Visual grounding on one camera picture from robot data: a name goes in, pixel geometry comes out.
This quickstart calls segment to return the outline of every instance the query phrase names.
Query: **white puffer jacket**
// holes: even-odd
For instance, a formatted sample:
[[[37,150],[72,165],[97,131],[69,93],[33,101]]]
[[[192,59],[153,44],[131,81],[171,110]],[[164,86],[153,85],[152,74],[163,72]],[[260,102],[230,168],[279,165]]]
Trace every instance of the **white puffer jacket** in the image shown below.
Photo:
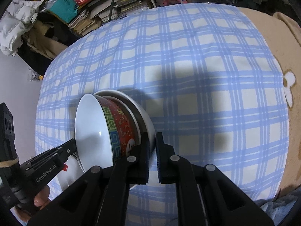
[[[29,31],[43,1],[13,0],[0,19],[0,49],[14,55],[22,45],[21,36]]]

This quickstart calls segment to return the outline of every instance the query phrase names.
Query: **finger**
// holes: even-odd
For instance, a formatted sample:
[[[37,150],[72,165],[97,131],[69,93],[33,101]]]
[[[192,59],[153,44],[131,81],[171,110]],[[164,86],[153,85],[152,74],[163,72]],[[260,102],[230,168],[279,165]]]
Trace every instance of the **finger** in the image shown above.
[[[36,196],[34,199],[35,206],[42,206],[45,202],[48,201],[48,197],[50,194],[50,188],[46,185]]]
[[[24,212],[23,210],[21,210],[19,207],[17,207],[17,206],[15,206],[14,207],[14,209],[15,209],[15,212],[16,212],[16,214],[17,214],[17,216],[23,221],[23,222],[28,222],[29,221],[29,219],[30,219],[30,216],[26,213],[26,212]]]
[[[45,206],[47,206],[51,202],[50,199],[48,199],[41,207],[40,210],[42,210]]]

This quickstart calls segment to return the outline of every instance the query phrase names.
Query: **teal bag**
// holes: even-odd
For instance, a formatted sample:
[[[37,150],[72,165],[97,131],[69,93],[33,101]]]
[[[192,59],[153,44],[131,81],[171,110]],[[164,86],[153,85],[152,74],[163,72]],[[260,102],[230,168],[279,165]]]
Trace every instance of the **teal bag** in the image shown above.
[[[49,0],[48,3],[53,3],[49,10],[68,24],[77,16],[78,5],[74,0]]]

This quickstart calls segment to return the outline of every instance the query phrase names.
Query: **plastic bag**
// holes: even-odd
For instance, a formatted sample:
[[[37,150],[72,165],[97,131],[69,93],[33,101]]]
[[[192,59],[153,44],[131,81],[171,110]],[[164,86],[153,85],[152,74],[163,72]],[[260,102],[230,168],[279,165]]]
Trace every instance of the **plastic bag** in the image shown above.
[[[39,75],[37,72],[35,72],[32,68],[28,68],[28,81],[34,82],[34,81],[41,81],[43,80],[43,76]]]
[[[40,12],[46,12],[57,2],[58,0],[48,0]]]

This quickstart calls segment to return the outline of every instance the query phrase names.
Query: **bowl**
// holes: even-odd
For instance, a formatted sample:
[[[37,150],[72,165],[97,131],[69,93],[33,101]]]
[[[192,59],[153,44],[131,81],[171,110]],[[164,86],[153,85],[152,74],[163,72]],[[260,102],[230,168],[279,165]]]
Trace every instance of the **bowl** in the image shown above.
[[[123,103],[121,100],[119,100],[117,98],[114,98],[114,97],[111,97],[111,96],[104,96],[104,98],[113,101],[115,104],[117,104],[120,107],[120,109],[127,116],[128,120],[130,122],[130,125],[132,127],[134,127],[133,132],[134,132],[136,145],[141,144],[141,132],[142,132],[142,130],[140,130],[140,127],[138,125],[136,117],[134,116],[133,112],[129,109],[129,107],[127,107],[125,103]]]
[[[104,97],[95,96],[100,103],[111,136],[114,162],[124,156],[128,156],[132,147],[135,146],[135,136],[129,119],[113,101]]]
[[[97,98],[85,94],[75,116],[75,140],[79,164],[86,172],[92,166],[113,165],[113,152],[106,118]]]
[[[77,162],[78,162],[80,168],[81,168],[82,171],[84,172],[85,170],[84,170],[84,168],[82,167],[82,163],[80,162],[80,159],[79,159],[79,156],[78,156],[78,152],[77,152],[77,151],[75,152],[75,157],[76,157],[76,159],[77,159]]]
[[[94,95],[110,96],[110,97],[117,98],[120,101],[122,101],[132,111],[139,125],[140,132],[141,133],[147,132],[148,134],[149,144],[150,144],[149,164],[151,166],[152,161],[155,158],[155,152],[153,151],[156,146],[156,131],[146,111],[138,103],[136,103],[131,97],[117,90],[111,90],[111,89],[101,90],[96,92]]]

